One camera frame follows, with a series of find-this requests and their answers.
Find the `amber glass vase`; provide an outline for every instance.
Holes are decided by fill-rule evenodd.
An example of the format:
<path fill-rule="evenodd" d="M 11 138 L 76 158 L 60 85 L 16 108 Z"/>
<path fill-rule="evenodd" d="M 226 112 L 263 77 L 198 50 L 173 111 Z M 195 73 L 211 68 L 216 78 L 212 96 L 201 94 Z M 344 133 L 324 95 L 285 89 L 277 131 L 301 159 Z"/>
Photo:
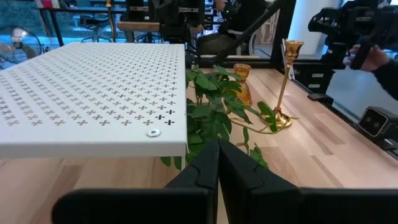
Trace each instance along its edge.
<path fill-rule="evenodd" d="M 236 96 L 247 106 L 252 105 L 250 89 L 248 84 L 246 84 L 246 78 L 249 76 L 250 65 L 245 64 L 235 64 L 234 65 L 235 73 L 242 77 L 241 81 L 238 81 L 241 84 L 242 92 L 236 92 Z"/>

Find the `desk fan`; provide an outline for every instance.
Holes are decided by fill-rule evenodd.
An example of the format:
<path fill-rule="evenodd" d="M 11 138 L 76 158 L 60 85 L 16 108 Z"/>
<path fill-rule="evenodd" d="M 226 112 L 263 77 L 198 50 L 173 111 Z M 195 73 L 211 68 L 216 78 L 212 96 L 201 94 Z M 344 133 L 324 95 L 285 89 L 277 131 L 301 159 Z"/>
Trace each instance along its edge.
<path fill-rule="evenodd" d="M 32 32 L 18 26 L 0 28 L 0 58 L 14 64 L 42 53 L 39 39 Z"/>

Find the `white perforated panel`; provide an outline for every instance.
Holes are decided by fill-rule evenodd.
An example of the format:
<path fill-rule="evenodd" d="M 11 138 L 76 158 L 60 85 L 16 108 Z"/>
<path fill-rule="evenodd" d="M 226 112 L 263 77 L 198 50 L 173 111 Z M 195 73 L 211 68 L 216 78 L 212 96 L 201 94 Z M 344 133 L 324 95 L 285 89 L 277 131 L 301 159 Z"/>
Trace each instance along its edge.
<path fill-rule="evenodd" d="M 185 104 L 183 45 L 72 43 L 0 71 L 0 156 L 182 156 Z"/>

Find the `office chair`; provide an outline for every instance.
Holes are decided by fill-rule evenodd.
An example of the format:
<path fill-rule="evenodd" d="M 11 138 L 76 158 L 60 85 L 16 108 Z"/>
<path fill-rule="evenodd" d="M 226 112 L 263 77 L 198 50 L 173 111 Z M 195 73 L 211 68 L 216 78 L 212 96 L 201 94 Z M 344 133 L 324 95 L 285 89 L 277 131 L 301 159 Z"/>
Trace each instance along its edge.
<path fill-rule="evenodd" d="M 85 40 L 93 40 L 93 42 L 97 41 L 99 42 L 100 39 L 107 40 L 109 42 L 112 42 L 110 37 L 99 35 L 99 29 L 104 28 L 108 25 L 108 18 L 98 18 L 95 16 L 89 16 L 89 15 L 81 15 L 80 16 L 80 27 L 87 28 L 89 30 L 92 30 L 95 32 L 94 35 L 83 38 L 81 41 L 84 42 Z"/>

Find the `gold candlestick holder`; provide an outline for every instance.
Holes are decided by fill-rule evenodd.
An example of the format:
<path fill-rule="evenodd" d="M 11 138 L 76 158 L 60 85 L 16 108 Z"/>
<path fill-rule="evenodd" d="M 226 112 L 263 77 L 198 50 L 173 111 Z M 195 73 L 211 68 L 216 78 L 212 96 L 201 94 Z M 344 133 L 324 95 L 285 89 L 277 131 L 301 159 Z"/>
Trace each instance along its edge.
<path fill-rule="evenodd" d="M 300 49 L 304 43 L 295 40 L 286 40 L 285 41 L 285 75 L 284 80 L 282 82 L 282 87 L 280 89 L 278 103 L 274 109 L 276 125 L 278 129 L 288 128 L 292 125 L 293 119 L 284 114 L 282 112 L 282 99 L 284 97 L 284 92 L 287 84 L 287 79 L 289 77 L 290 68 L 292 67 L 293 61 L 297 59 L 300 53 Z M 263 120 L 265 121 L 267 118 L 266 115 L 263 116 Z"/>
<path fill-rule="evenodd" d="M 251 69 L 250 65 L 245 65 L 240 63 L 234 65 L 235 74 L 242 77 L 242 80 L 239 81 L 236 80 L 241 85 L 241 90 L 242 90 L 241 93 L 237 91 L 236 96 L 247 106 L 252 105 L 250 89 L 248 84 L 246 83 L 246 79 L 249 76 L 250 69 Z"/>
<path fill-rule="evenodd" d="M 114 43 L 116 43 L 116 33 L 115 33 L 115 29 L 114 29 L 114 23 L 113 23 L 113 15 L 111 12 L 111 0 L 105 0 L 106 3 L 106 8 L 108 8 L 108 18 L 109 18 L 109 24 L 111 25 L 111 31 L 112 31 L 112 40 Z"/>

